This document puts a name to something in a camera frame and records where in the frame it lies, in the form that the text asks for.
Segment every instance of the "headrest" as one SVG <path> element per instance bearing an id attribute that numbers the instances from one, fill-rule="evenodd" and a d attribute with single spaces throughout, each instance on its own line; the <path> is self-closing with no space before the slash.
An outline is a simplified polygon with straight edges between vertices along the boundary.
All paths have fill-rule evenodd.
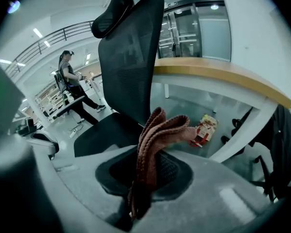
<path id="1" fill-rule="evenodd" d="M 111 0 L 106 11 L 92 24 L 94 37 L 106 37 L 129 14 L 132 7 L 133 0 Z"/>

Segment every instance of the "sneaker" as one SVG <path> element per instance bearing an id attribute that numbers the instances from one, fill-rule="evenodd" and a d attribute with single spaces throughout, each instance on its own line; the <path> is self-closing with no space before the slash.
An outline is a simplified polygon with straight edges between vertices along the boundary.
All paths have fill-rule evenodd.
<path id="1" fill-rule="evenodd" d="M 84 121 L 85 121 L 85 119 L 81 117 L 81 121 L 80 122 L 77 122 L 77 124 L 80 124 L 80 123 L 82 123 Z"/>
<path id="2" fill-rule="evenodd" d="M 102 111 L 105 108 L 106 108 L 105 105 L 98 105 L 98 107 L 96 108 L 96 110 L 97 110 L 97 112 L 100 112 L 100 111 Z"/>

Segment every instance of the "brown towel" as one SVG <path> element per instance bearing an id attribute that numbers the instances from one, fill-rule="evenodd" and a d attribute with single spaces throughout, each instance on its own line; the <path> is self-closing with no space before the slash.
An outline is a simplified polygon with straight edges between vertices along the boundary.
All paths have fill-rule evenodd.
<path id="1" fill-rule="evenodd" d="M 156 189 L 155 154 L 172 143 L 196 137 L 196 129 L 188 127 L 189 122 L 183 115 L 166 121 L 160 107 L 150 116 L 139 138 L 136 175 L 129 192 L 133 219 L 142 218 L 151 205 L 151 193 Z"/>

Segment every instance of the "metal railing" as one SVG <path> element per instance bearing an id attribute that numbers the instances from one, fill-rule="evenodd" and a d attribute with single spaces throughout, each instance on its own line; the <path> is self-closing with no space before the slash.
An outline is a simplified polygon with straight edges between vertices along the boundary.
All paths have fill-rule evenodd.
<path id="1" fill-rule="evenodd" d="M 93 21 L 85 21 L 77 24 L 70 25 L 68 27 L 54 31 L 47 36 L 37 40 L 29 47 L 27 47 L 22 53 L 20 53 L 14 61 L 9 64 L 5 69 L 5 72 L 10 78 L 13 78 L 19 74 L 25 66 L 30 64 L 35 58 L 45 53 L 47 49 L 55 45 L 58 42 L 66 41 L 68 38 L 91 31 Z"/>

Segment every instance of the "woman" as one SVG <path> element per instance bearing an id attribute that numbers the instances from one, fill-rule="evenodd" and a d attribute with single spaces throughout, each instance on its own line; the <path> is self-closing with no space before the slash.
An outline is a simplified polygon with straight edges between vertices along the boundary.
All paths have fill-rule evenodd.
<path id="1" fill-rule="evenodd" d="M 86 95 L 86 93 L 84 92 L 79 83 L 80 80 L 84 80 L 86 77 L 75 75 L 69 63 L 72 55 L 73 52 L 70 53 L 70 51 L 65 50 L 59 57 L 59 71 L 65 80 L 67 90 L 71 93 L 74 99 L 78 99 L 79 97 L 85 96 L 85 100 L 83 100 L 83 102 L 86 103 L 88 106 L 92 107 L 93 109 L 96 109 L 97 112 L 100 112 L 101 110 L 105 109 L 106 106 L 98 105 L 88 98 L 88 96 Z M 98 123 L 98 121 L 95 118 L 93 118 L 87 111 L 84 110 L 82 104 L 74 106 L 73 110 L 89 123 L 93 125 Z"/>

